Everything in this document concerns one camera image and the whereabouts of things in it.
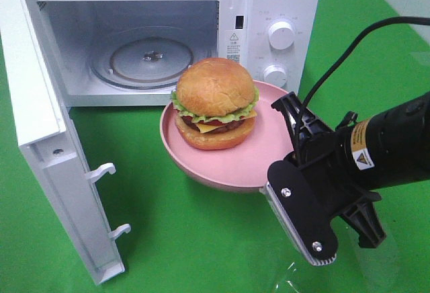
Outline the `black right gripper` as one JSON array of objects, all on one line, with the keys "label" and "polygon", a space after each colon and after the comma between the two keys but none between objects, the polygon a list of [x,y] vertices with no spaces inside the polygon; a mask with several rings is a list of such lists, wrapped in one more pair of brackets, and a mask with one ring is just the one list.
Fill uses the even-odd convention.
[{"label": "black right gripper", "polygon": [[274,101],[286,122],[293,151],[286,159],[299,165],[328,220],[341,217],[359,235],[361,248],[376,248],[386,238],[374,202],[381,195],[365,189],[351,175],[346,154],[347,134],[334,132],[306,108],[294,92]]}]

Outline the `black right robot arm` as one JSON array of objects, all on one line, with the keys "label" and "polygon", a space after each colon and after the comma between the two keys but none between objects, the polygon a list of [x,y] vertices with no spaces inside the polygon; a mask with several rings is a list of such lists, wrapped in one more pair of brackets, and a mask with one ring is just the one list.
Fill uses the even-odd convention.
[{"label": "black right robot arm", "polygon": [[293,150],[268,170],[286,230],[301,249],[337,248],[331,228],[342,218],[375,248],[386,237],[374,203],[378,189],[429,178],[429,95],[363,120],[348,112],[328,127],[293,93],[273,103],[286,119]]}]

